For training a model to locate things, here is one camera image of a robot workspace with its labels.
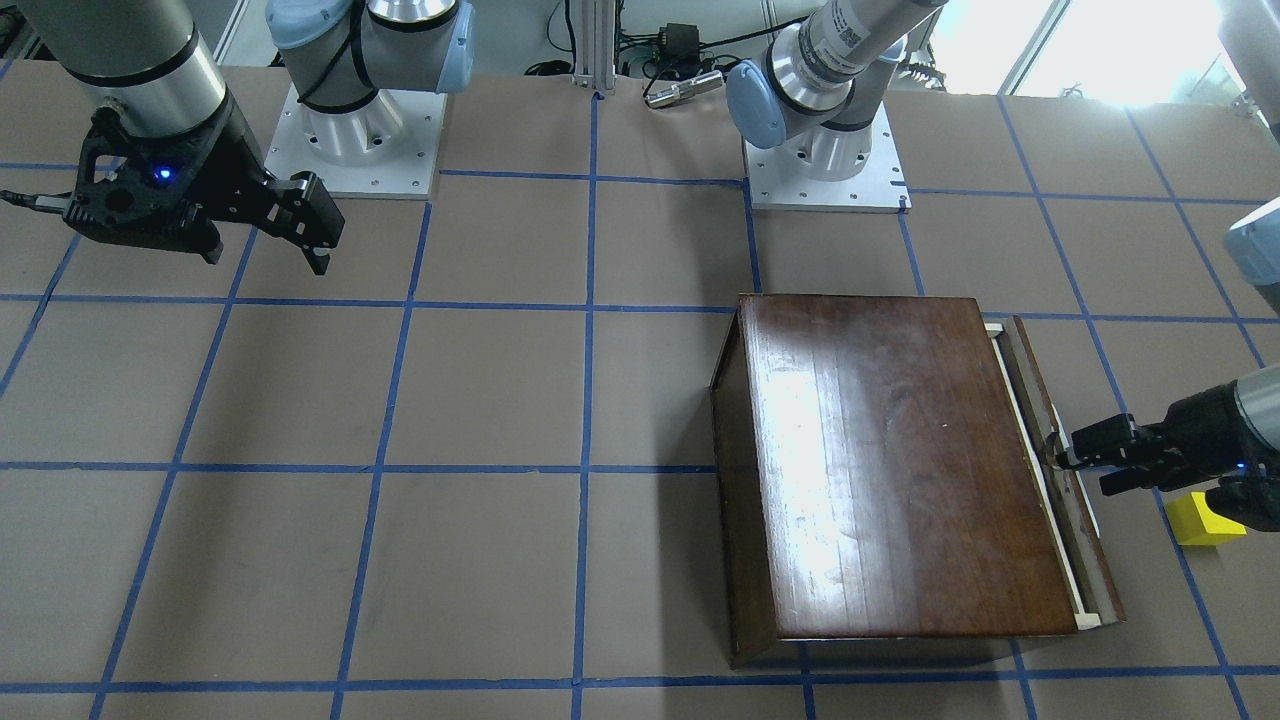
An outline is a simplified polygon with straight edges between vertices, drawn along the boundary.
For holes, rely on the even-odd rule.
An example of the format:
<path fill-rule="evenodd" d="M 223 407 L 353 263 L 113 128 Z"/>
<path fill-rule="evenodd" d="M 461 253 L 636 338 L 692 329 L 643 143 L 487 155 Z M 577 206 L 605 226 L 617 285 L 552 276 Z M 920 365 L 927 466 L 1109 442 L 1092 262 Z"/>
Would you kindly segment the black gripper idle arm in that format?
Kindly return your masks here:
<path fill-rule="evenodd" d="M 109 99 L 91 117 L 76 187 L 61 213 L 77 233 L 100 243 L 180 251 L 216 265 L 216 222 L 261 225 L 325 275 L 346 218 L 315 172 L 273 179 L 242 110 L 228 95 L 193 128 L 161 138 L 125 129 L 123 106 Z"/>

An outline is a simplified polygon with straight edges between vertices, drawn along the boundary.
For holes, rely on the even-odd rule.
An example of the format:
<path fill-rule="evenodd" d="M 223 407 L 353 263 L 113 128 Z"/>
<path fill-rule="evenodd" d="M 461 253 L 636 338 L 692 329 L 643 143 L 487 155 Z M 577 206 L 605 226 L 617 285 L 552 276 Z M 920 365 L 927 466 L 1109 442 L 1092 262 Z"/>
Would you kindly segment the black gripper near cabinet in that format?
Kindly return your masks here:
<path fill-rule="evenodd" d="M 1239 378 L 1176 401 L 1156 425 L 1117 414 L 1073 432 L 1053 464 L 1068 470 L 1117 468 L 1100 478 L 1106 497 L 1216 480 L 1206 492 L 1213 512 L 1276 532 L 1277 396 L 1276 378 Z"/>

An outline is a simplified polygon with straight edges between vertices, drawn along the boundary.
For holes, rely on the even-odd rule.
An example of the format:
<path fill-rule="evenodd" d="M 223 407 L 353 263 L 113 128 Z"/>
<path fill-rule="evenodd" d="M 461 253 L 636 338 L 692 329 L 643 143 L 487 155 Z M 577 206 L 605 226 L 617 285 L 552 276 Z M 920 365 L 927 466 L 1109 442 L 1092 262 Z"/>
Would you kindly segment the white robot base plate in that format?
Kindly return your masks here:
<path fill-rule="evenodd" d="M 289 87 L 265 167 L 285 179 L 311 170 L 334 199 L 428 201 L 447 94 L 383 90 L 347 114 L 315 111 Z"/>
<path fill-rule="evenodd" d="M 758 210 L 905 213 L 913 206 L 884 104 L 858 131 L 826 127 L 776 149 L 742 143 Z"/>

